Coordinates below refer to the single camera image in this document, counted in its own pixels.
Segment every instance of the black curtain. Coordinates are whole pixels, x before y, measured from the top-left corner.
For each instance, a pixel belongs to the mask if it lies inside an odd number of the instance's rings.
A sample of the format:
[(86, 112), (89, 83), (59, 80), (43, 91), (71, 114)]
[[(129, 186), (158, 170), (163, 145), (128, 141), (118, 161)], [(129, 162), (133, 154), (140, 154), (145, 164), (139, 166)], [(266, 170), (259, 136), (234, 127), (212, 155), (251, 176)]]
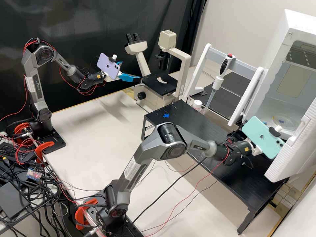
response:
[[(51, 43), (71, 64), (97, 71), (100, 53), (118, 55), (123, 61), (121, 71), (141, 75), (135, 56), (124, 50), (126, 33), (137, 32), (147, 40), (144, 52), (150, 70), (157, 71), (154, 55), (159, 33), (171, 30), (177, 34), (177, 47), (192, 52), (198, 22), (205, 0), (3, 0), (0, 2), (2, 22), (0, 38), (0, 119), (17, 112), (25, 100), (23, 87), (22, 49), (31, 37)], [(171, 60), (170, 71), (179, 68)], [(82, 96), (59, 76), (58, 65), (47, 63), (39, 69), (45, 100), (54, 112), (97, 98), (129, 86), (132, 83), (116, 81), (111, 86), (95, 90), (91, 96)], [(6, 124), (30, 117), (29, 104), (23, 111), (0, 122)]]

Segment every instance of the red clamp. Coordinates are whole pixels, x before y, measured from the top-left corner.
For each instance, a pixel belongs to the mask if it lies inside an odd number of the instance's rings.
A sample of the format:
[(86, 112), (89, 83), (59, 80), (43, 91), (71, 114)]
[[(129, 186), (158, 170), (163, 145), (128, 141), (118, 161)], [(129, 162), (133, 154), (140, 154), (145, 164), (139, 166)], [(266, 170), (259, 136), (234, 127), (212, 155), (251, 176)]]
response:
[[(29, 123), (28, 123), (28, 122), (26, 122), (26, 123), (21, 123), (21, 124), (19, 124), (18, 126), (15, 127), (14, 133), (15, 133), (15, 134), (17, 134), (17, 133), (22, 133), (22, 132), (23, 132), (22, 130), (25, 129), (25, 128), (27, 128), (27, 127), (29, 127)], [(21, 144), (21, 143), (22, 143), (22, 139), (18, 138), (18, 139), (16, 140), (16, 142), (17, 142), (18, 144)], [(32, 144), (32, 141), (26, 142), (25, 144), (26, 144), (26, 145), (31, 145), (31, 144)]]
[(53, 146), (53, 145), (55, 145), (54, 142), (45, 142), (45, 143), (39, 145), (39, 146), (35, 149), (35, 153), (36, 153), (36, 155), (37, 155), (36, 162), (37, 162), (38, 164), (43, 163), (43, 162), (42, 162), (42, 161), (43, 161), (43, 154), (42, 154), (43, 150), (45, 150), (45, 149), (48, 148), (49, 146)]
[[(96, 198), (93, 198), (93, 199), (85, 202), (85, 204), (92, 204), (92, 205), (95, 205), (97, 203), (98, 203), (98, 200)], [(78, 208), (78, 210), (75, 213), (75, 220), (78, 223), (80, 223), (82, 225), (89, 225), (89, 222), (87, 220), (84, 220), (84, 215), (83, 215), (85, 210), (87, 210), (88, 208), (89, 208), (88, 206), (81, 206)], [(82, 230), (84, 228), (84, 226), (76, 224), (76, 228), (78, 230)]]
[(22, 132), (22, 129), (25, 129), (29, 127), (29, 123), (21, 123), (19, 124), (18, 126), (15, 127), (14, 129), (14, 133), (17, 134), (17, 133), (21, 133)]

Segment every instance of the robotic arm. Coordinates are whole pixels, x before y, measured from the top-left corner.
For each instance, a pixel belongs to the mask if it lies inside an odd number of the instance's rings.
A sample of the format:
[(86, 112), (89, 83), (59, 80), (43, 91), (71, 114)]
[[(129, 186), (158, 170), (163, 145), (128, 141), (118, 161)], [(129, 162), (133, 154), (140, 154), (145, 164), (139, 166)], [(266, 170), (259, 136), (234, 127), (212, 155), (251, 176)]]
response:
[(124, 217), (130, 203), (131, 191), (152, 159), (157, 161), (173, 159), (182, 156), (189, 149), (195, 149), (202, 151), (206, 157), (218, 161), (222, 161), (228, 153), (226, 160), (231, 162), (238, 156), (251, 154), (250, 144), (242, 142), (233, 143), (238, 149), (231, 149), (224, 144), (217, 144), (215, 141), (200, 139), (173, 123), (166, 122), (157, 125), (152, 134), (137, 148), (120, 178), (112, 180), (105, 187), (107, 208), (98, 211), (97, 220), (106, 229), (113, 222)]
[(39, 38), (30, 43), (34, 39), (28, 41), (22, 57), (22, 65), (25, 70), (25, 81), (30, 94), (30, 109), (35, 117), (35, 122), (30, 122), (34, 132), (52, 131), (50, 118), (51, 111), (45, 102), (43, 90), (40, 83), (38, 68), (45, 63), (51, 61), (56, 62), (66, 71), (67, 76), (76, 84), (80, 85), (80, 89), (89, 89), (92, 85), (102, 83), (105, 75), (102, 71), (85, 76), (75, 65), (70, 65), (49, 43), (41, 41)]

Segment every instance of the purple smartphone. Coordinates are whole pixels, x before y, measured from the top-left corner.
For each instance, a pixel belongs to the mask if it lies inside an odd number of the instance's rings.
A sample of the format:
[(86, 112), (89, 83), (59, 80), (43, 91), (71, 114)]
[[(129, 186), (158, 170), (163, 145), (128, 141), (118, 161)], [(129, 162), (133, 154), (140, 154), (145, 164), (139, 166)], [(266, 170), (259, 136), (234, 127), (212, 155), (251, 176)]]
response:
[(106, 56), (104, 53), (100, 54), (99, 60), (96, 65), (113, 80), (115, 80), (118, 76), (120, 66), (117, 65), (115, 62), (111, 62), (109, 60), (109, 57)]

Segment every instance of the small bottle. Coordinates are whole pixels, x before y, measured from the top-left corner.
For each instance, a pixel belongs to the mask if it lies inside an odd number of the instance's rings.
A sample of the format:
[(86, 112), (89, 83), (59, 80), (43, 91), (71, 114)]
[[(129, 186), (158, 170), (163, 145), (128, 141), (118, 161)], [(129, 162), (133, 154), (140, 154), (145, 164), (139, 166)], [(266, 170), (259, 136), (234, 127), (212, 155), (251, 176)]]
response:
[(193, 105), (192, 105), (192, 107), (193, 107), (196, 111), (198, 111), (198, 112), (201, 112), (201, 111), (202, 111), (201, 106), (202, 106), (202, 101), (200, 101), (200, 100), (195, 100), (195, 101), (193, 102)]

